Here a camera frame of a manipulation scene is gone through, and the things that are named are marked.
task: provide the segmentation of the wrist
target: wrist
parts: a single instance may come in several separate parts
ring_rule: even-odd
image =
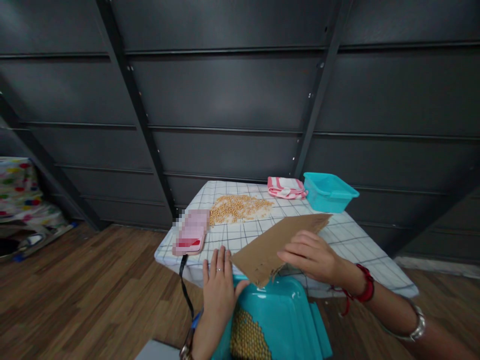
[[[348,291],[352,296],[363,294],[367,287],[365,274],[354,263],[345,259],[341,260],[342,277],[338,286]]]
[[[214,316],[204,312],[193,335],[191,349],[193,360],[210,359],[220,343],[224,331],[225,327],[219,326],[215,322]]]

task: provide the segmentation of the white tablecloth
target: white tablecloth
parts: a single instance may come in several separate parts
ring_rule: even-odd
[[[271,226],[287,216],[318,214],[305,200],[286,200],[273,197],[268,193],[266,185],[247,184],[230,181],[208,181],[193,198],[186,212],[193,209],[211,209],[215,201],[223,195],[247,194],[258,199],[267,199],[273,203],[268,217],[251,221],[220,224],[210,228],[205,238],[203,251],[189,256],[183,271],[183,278],[203,286],[202,263],[212,257],[214,249],[224,245],[234,254]],[[172,255],[175,229],[172,228],[155,252],[155,260],[179,272],[181,257]],[[373,278],[397,294],[412,298],[419,290],[405,275],[399,266],[367,235],[367,233],[347,214],[346,211],[334,214],[330,222],[319,235],[341,257],[353,263],[367,267]],[[234,274],[241,272],[234,266]],[[305,276],[300,270],[289,265],[284,266],[280,276],[292,276],[306,289],[309,296],[315,298],[331,298],[339,293],[330,290],[330,285]]]

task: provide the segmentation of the teal plastic basket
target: teal plastic basket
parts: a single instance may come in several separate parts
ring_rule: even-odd
[[[233,283],[246,279],[235,275]],[[261,327],[273,359],[326,359],[332,356],[327,330],[317,304],[309,304],[302,285],[291,277],[278,277],[264,288],[250,284],[238,299]],[[213,360],[231,359],[232,320]]]
[[[315,211],[341,213],[359,192],[336,175],[321,172],[305,172],[306,199]]]

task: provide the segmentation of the hand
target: hand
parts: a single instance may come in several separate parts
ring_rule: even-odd
[[[234,288],[230,250],[215,249],[209,264],[203,261],[203,314],[193,336],[192,357],[210,359],[215,352],[242,291],[250,284],[242,280]]]
[[[310,231],[297,232],[277,255],[309,278],[344,288],[352,295],[359,295],[365,289],[362,271],[338,256],[325,240]]]

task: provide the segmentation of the striped towel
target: striped towel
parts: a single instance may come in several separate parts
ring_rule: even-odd
[[[268,177],[268,193],[283,199],[305,199],[309,193],[304,184],[294,178]]]

